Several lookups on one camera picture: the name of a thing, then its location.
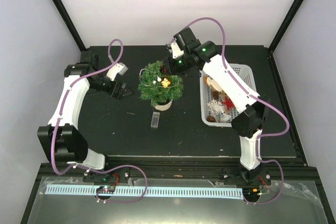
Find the gold bell ornament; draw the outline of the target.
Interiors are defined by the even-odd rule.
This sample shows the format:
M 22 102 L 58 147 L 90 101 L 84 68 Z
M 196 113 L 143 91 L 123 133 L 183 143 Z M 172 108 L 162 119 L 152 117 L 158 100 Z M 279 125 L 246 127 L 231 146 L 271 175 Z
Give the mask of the gold bell ornament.
M 168 88 L 171 85 L 171 81 L 168 78 L 163 78 L 161 80 L 161 86 L 164 88 Z

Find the small green christmas tree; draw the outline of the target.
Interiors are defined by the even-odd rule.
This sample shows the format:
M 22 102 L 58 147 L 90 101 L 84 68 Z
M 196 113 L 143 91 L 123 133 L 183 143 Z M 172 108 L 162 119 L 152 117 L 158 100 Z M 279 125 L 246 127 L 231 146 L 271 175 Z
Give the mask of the small green christmas tree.
M 168 110 L 173 101 L 179 100 L 183 94 L 183 80 L 177 75 L 169 76 L 162 73 L 162 61 L 150 63 L 139 71 L 140 99 L 149 101 L 152 108 L 158 111 Z M 168 78 L 171 85 L 161 86 L 161 80 Z

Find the white plastic basket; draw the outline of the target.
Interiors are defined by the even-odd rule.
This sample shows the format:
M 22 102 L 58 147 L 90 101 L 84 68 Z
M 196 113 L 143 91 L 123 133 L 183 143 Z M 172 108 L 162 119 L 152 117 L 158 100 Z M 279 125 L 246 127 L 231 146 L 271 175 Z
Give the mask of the white plastic basket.
M 254 91 L 257 91 L 253 71 L 251 67 L 247 65 L 240 64 L 231 64 L 232 69 L 238 74 L 238 76 Z M 231 127 L 231 121 L 239 115 L 238 111 L 233 108 L 227 110 L 226 107 L 222 104 L 222 101 L 226 97 L 229 97 L 225 94 L 224 91 L 220 92 L 220 99 L 218 100 L 224 107 L 224 113 L 212 113 L 210 109 L 207 107 L 207 103 L 213 100 L 212 97 L 212 89 L 205 85 L 203 78 L 206 76 L 203 71 L 201 71 L 200 77 L 200 95 L 201 95 L 201 117 L 202 121 L 208 126 L 214 127 Z M 211 123 L 207 122 L 206 118 L 208 115 L 212 115 L 216 117 L 217 122 Z

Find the red star ornament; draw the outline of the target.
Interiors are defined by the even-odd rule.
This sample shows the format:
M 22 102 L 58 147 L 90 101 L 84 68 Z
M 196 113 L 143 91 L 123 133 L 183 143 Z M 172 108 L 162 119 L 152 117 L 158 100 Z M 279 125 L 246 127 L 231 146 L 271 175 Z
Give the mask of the red star ornament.
M 235 109 L 235 105 L 232 102 L 232 100 L 229 97 L 226 97 L 224 101 L 222 101 L 222 104 L 226 107 L 227 110 L 230 110 L 231 108 Z

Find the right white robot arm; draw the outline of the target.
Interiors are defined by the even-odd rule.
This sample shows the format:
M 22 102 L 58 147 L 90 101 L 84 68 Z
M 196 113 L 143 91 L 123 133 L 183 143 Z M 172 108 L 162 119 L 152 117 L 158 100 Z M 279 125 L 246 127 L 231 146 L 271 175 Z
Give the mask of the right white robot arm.
M 263 123 L 268 115 L 268 108 L 258 101 L 257 92 L 250 88 L 216 50 L 212 41 L 201 43 L 190 28 L 184 28 L 174 35 L 169 46 L 171 56 L 163 60 L 161 71 L 168 75 L 184 74 L 193 67 L 198 69 L 218 84 L 233 102 L 238 116 L 232 122 L 233 130 L 240 139 L 239 179 L 252 183 L 260 172 L 260 136 Z

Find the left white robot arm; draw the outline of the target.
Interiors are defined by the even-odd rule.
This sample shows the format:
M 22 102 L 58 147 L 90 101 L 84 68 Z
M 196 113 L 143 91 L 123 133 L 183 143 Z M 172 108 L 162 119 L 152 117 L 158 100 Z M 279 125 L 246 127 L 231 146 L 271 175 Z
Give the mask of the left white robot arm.
M 64 87 L 56 110 L 46 126 L 38 128 L 37 136 L 56 174 L 57 162 L 65 162 L 70 167 L 85 167 L 94 170 L 94 175 L 102 182 L 113 174 L 107 158 L 91 150 L 88 142 L 78 130 L 79 114 L 83 100 L 90 89 L 105 92 L 117 100 L 132 95 L 132 90 L 117 75 L 127 71 L 123 63 L 112 63 L 98 70 L 98 56 L 92 51 L 81 53 L 80 61 L 68 65 L 64 70 Z

